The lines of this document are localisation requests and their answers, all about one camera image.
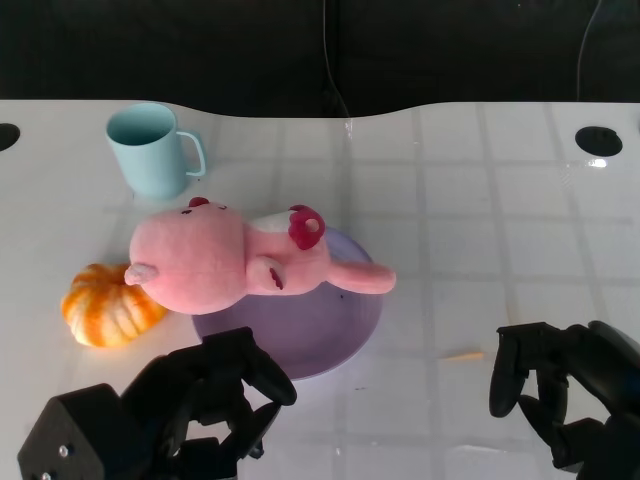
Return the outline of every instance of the black cable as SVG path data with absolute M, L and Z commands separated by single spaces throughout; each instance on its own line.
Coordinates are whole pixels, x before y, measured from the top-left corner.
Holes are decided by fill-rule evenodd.
M 589 30 L 591 30 L 591 25 L 593 24 L 593 21 L 598 15 L 598 11 L 600 10 L 600 5 L 602 5 L 602 0 L 598 0 L 596 8 L 593 9 L 593 13 L 591 14 L 589 23 L 587 23 L 587 28 L 584 29 L 582 43 L 580 44 L 580 52 L 578 53 L 578 65 L 576 67 L 576 102 L 580 101 L 580 77 L 582 74 L 582 56 L 584 54 L 584 46 L 587 43 L 587 36 L 589 35 Z
M 322 44 L 324 47 L 324 60 L 327 66 L 327 76 L 329 77 L 329 83 L 331 83 L 331 87 L 338 96 L 338 100 L 340 100 L 340 106 L 344 110 L 344 117 L 351 118 L 351 115 L 349 115 L 349 110 L 347 109 L 347 104 L 344 103 L 344 98 L 342 98 L 342 94 L 340 93 L 340 90 L 338 90 L 338 86 L 333 81 L 331 66 L 329 65 L 329 53 L 327 52 L 327 0 L 322 0 Z

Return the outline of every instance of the small stick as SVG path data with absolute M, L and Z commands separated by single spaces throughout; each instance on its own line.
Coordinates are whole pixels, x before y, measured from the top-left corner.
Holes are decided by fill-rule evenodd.
M 469 352 L 461 355 L 453 355 L 452 357 L 446 357 L 444 360 L 482 360 L 484 358 L 484 352 Z

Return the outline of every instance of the plush toy horn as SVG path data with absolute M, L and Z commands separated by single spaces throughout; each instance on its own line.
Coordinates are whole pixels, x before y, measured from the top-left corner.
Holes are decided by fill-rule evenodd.
M 124 272 L 124 282 L 127 285 L 142 285 L 158 276 L 158 269 L 144 263 L 134 263 Z

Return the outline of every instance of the mug handle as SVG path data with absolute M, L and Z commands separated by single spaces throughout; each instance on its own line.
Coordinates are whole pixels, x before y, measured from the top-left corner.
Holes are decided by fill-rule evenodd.
M 176 132 L 178 135 L 184 135 L 185 137 L 189 137 L 193 140 L 193 143 L 196 144 L 196 150 L 198 150 L 198 157 L 200 157 L 200 170 L 187 170 L 187 175 L 192 177 L 202 177 L 205 173 L 207 173 L 207 157 L 204 154 L 204 148 L 202 148 L 202 142 L 197 137 L 196 134 L 191 132 L 187 132 L 185 130 L 178 130 Z

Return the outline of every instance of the plush toy face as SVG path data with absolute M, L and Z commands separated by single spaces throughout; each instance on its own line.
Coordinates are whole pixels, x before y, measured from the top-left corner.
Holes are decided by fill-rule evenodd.
M 141 284 L 170 310 L 222 310 L 246 294 L 243 235 L 238 212 L 195 198 L 137 227 L 126 281 Z

